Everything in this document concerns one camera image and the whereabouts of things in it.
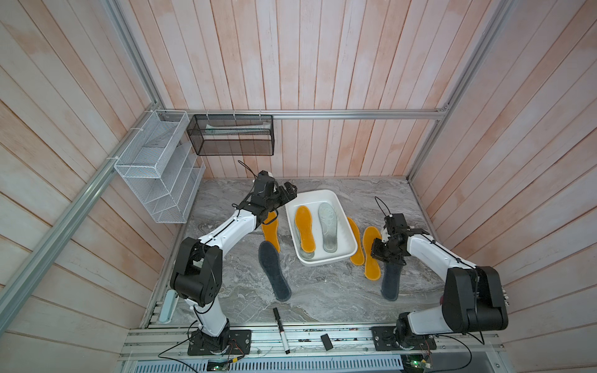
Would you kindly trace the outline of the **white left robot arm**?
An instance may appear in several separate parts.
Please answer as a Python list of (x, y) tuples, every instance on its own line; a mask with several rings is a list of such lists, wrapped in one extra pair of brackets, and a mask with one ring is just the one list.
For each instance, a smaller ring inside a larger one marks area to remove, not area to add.
[(201, 323), (201, 333), (217, 341), (229, 332), (229, 320), (219, 303), (224, 256), (246, 235), (270, 225), (269, 214), (297, 198), (297, 186), (280, 185), (267, 171), (253, 181), (247, 196), (234, 206), (230, 218), (210, 233), (180, 244), (170, 288), (184, 299)]

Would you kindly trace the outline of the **white textured insole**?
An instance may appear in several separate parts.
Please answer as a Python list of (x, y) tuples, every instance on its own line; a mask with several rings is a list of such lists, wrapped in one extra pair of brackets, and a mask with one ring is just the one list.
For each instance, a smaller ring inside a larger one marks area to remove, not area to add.
[[(295, 230), (295, 234), (297, 237), (299, 255), (303, 259), (311, 260), (315, 256), (315, 248), (316, 248), (315, 239), (312, 234), (312, 229), (309, 228), (308, 230), (304, 230), (304, 229), (301, 229), (300, 227), (298, 227), (298, 225), (294, 225), (294, 230)], [(306, 233), (306, 236), (305, 236), (306, 245), (307, 245), (307, 248), (310, 249), (310, 251), (306, 251), (303, 248), (304, 233)]]
[(327, 253), (337, 251), (337, 214), (334, 208), (324, 202), (319, 206), (318, 216), (323, 237), (323, 249)]

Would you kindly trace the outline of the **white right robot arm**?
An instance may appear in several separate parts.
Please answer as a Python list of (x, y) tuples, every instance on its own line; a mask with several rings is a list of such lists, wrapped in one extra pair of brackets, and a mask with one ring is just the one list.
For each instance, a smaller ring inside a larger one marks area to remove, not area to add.
[(403, 214), (387, 215), (382, 231), (367, 228), (363, 246), (371, 258), (384, 263), (382, 296), (389, 301), (398, 298), (409, 256), (444, 281), (438, 306), (399, 315), (394, 335), (403, 348), (435, 334), (482, 334), (508, 327), (507, 297), (497, 270), (461, 258), (422, 228), (411, 228)]

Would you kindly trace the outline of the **yellow fuzzy insole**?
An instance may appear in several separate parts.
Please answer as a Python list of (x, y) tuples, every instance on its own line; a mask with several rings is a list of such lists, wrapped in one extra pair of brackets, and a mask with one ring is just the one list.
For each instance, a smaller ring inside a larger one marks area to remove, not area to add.
[(281, 248), (278, 241), (278, 212), (270, 212), (265, 221), (261, 224), (261, 228), (264, 233), (264, 239), (280, 252)]
[(312, 233), (312, 215), (306, 206), (299, 206), (297, 208), (295, 226), (298, 229), (302, 251), (307, 254), (314, 254), (316, 242)]
[(365, 255), (364, 255), (363, 249), (362, 249), (362, 242), (361, 242), (361, 235), (360, 235), (359, 227), (357, 227), (356, 223), (354, 222), (354, 220), (352, 218), (348, 218), (348, 223), (351, 227), (351, 232), (352, 232), (352, 234), (354, 236), (354, 240), (356, 241), (356, 244), (357, 244), (357, 249), (354, 252), (354, 254), (351, 256), (351, 262), (355, 266), (363, 266), (365, 264)]
[(381, 269), (378, 261), (373, 257), (373, 246), (376, 239), (381, 239), (381, 233), (374, 226), (367, 227), (364, 231), (362, 246), (365, 253), (364, 274), (370, 281), (378, 281), (381, 278)]

